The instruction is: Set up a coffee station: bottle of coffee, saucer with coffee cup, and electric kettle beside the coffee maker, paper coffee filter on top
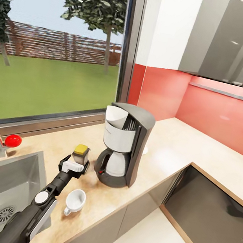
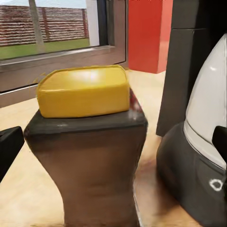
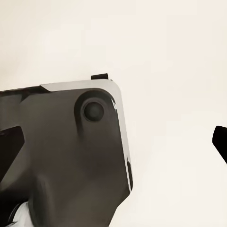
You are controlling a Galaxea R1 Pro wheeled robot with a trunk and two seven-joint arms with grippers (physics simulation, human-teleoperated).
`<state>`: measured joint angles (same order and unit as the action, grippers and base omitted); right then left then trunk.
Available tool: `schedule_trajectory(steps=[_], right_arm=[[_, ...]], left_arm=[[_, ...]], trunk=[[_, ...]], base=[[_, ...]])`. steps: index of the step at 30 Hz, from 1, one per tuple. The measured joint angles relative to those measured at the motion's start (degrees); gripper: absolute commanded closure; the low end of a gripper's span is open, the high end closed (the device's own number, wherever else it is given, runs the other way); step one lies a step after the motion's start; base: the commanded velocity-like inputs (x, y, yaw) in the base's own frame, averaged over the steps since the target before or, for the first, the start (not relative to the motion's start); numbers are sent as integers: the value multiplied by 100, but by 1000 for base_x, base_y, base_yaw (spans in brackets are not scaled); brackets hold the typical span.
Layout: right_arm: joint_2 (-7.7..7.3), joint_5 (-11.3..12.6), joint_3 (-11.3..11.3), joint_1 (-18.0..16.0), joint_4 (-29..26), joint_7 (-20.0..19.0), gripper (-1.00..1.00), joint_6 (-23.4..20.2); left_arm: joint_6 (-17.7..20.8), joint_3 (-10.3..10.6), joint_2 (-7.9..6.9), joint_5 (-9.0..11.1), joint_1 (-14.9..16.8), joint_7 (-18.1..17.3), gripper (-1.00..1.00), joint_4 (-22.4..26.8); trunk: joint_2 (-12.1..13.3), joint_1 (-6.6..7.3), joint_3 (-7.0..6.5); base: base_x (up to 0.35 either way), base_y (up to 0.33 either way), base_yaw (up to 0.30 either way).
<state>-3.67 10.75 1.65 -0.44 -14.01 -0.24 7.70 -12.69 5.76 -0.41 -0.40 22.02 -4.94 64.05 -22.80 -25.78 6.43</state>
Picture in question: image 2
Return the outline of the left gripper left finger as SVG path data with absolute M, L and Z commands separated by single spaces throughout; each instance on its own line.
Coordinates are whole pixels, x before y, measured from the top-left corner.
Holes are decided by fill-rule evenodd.
M 24 144 L 21 126 L 0 131 L 0 182 Z

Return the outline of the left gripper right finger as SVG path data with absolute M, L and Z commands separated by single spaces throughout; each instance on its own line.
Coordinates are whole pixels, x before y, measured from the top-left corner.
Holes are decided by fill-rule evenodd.
M 212 142 L 227 164 L 227 128 L 216 126 Z

